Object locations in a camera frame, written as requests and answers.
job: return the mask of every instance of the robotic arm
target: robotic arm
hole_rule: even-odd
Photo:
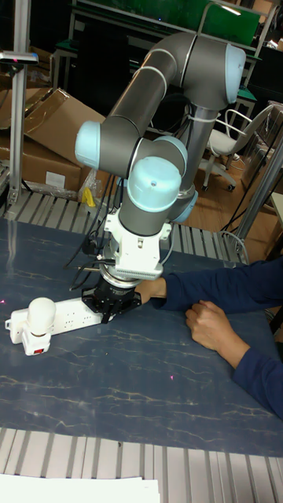
[[[222,42],[178,33],[147,55],[107,119],[84,123],[75,154],[79,162],[127,180],[121,208],[108,215],[112,235],[94,288],[83,301],[107,322],[115,313],[140,303],[135,286],[158,278],[160,240],[168,222],[184,222],[197,198],[193,185],[219,110],[237,99],[245,53]],[[180,138],[143,138],[170,84],[180,86],[193,104],[190,128]]]

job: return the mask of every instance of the marbled surface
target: marbled surface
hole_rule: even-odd
[[[26,357],[4,321],[38,296],[78,296],[62,265],[82,237],[0,219],[0,426],[234,453],[283,456],[283,423],[194,343],[184,315],[151,305],[108,325],[52,338]],[[167,270],[223,262],[173,253]],[[239,335],[277,358],[263,313],[230,317]]]

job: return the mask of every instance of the chair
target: chair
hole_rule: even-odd
[[[209,137],[208,144],[207,144],[207,149],[209,149],[211,151],[210,159],[209,159],[209,161],[202,159],[202,161],[200,163],[200,169],[205,170],[204,184],[202,186],[203,191],[206,192],[208,190],[208,180],[209,180],[209,177],[210,177],[210,174],[212,171],[216,174],[220,174],[229,182],[227,189],[230,192],[232,192],[232,190],[234,190],[234,188],[236,187],[236,182],[228,173],[226,173],[226,169],[228,169],[230,162],[233,159],[233,155],[236,152],[239,152],[243,147],[245,147],[245,145],[248,143],[248,140],[250,139],[252,134],[258,129],[259,125],[266,119],[266,117],[271,112],[273,107],[274,107],[273,105],[269,105],[264,110],[262,110],[253,120],[244,116],[242,113],[238,112],[237,110],[233,110],[230,108],[229,110],[226,110],[225,122],[223,122],[222,120],[219,120],[219,119],[216,120],[216,122],[224,124],[224,126],[226,127],[226,134],[221,133],[220,131],[217,131],[216,129],[213,129],[211,132],[211,135]],[[246,126],[246,128],[243,131],[228,124],[228,113],[229,112],[237,114],[237,115],[243,117],[245,121],[249,122],[249,124]],[[239,134],[239,138],[237,140],[233,140],[230,137],[230,130],[231,129],[235,130]],[[226,166],[224,166],[223,164],[215,163],[215,158],[219,157],[219,156],[229,156],[230,157],[228,159]]]

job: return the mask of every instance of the yellow object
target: yellow object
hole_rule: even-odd
[[[86,203],[89,207],[96,207],[94,198],[92,197],[92,193],[88,187],[86,187],[83,191],[82,203]]]

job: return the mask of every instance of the white power strip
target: white power strip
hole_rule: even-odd
[[[61,300],[56,302],[56,315],[51,335],[83,329],[101,323],[102,314],[95,314],[81,299]],[[23,325],[27,320],[28,309],[14,311],[11,319],[5,323],[13,344],[22,342]]]

